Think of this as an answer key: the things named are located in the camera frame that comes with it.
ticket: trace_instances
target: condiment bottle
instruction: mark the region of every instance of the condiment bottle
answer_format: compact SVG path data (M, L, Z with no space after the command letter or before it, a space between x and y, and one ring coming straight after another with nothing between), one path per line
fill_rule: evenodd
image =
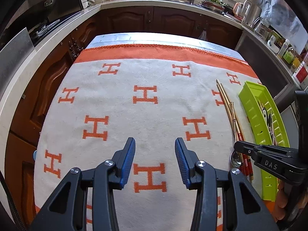
M279 50L279 52L278 52L278 54L277 54L280 58L282 58L282 56L283 56L284 53L286 52L286 50L287 50L289 44L290 44L290 41L289 41L288 39L286 39L285 42L283 43L281 49Z
M291 46L287 49L287 51L285 52L285 54L282 57L282 60L285 62L285 64L287 64L289 66L289 68L291 67L291 64L293 62L293 60L296 57L296 52L294 50L294 48Z
M292 65L291 65L292 73L294 73L297 70L297 68L299 67L300 64L301 64L301 61L297 57L295 57L295 59L292 62Z

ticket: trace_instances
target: chopsticks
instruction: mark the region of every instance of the chopsticks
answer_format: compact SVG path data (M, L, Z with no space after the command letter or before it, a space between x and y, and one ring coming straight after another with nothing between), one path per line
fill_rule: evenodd
M217 88L219 90L219 93L221 94L221 98L224 102L224 106L226 108L227 111L227 115L229 117L229 121L232 127L232 130L234 133L236 133L236 136L234 137L235 140L240 140L240 141L244 141L245 137L243 134L243 128L241 126L241 123L238 120L238 115L236 114L236 111L234 110L234 104L232 101L230 101L230 98L226 92L226 90L224 89L224 86L219 82L218 79L216 79L216 83L217 83ZM241 154L238 153L240 159L241 159L241 166L240 166L240 170L241 172L250 177L250 180L254 179L254 173L253 173L253 169L252 169L252 164L251 164L251 158L245 154Z

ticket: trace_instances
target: spoon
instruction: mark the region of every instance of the spoon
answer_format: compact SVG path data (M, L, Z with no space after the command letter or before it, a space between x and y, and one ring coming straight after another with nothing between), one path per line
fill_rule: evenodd
M233 102L230 102L230 108L231 108L233 128L234 128L234 143L236 143L236 119L235 119ZM241 166L241 159L240 159L240 157L238 156L238 153L235 150L233 150L233 152L230 155L230 162L231 162L233 167L240 167Z
M241 159L238 156L238 153L233 150L233 152L230 155L230 162L233 167L240 167L241 166Z

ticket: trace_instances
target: cabinet handle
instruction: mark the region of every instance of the cabinet handle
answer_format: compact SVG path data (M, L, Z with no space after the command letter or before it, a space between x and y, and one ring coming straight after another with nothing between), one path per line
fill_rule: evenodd
M70 41L68 42L68 45L70 46L70 52L72 54L73 61L75 61L78 55L75 53L74 47Z
M72 40L73 40L73 45L74 45L75 50L76 50L76 54L77 54L77 56L79 56L79 54L81 53L82 50L84 50L84 48L79 47L79 45L77 44L77 42L75 41L74 38L72 38Z

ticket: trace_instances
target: human hand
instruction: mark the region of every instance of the human hand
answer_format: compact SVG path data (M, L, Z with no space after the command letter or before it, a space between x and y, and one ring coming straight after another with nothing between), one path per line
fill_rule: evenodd
M285 206L288 203L288 196L284 192L284 181L280 181L278 185L278 193L275 200L274 210L272 211L272 216L277 222L278 220L282 220L285 216ZM298 208L304 208L308 202L308 194L305 194L298 202Z

